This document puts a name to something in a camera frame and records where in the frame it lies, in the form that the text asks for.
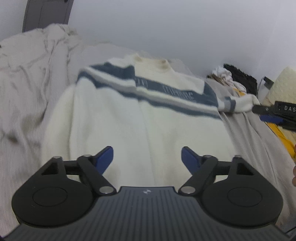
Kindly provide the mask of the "person's right hand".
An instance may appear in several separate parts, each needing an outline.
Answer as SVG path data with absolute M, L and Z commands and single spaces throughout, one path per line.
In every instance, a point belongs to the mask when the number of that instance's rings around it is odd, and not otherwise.
M 292 184 L 293 184 L 293 186 L 296 186 L 296 163 L 295 163 L 295 166 L 293 168 Z

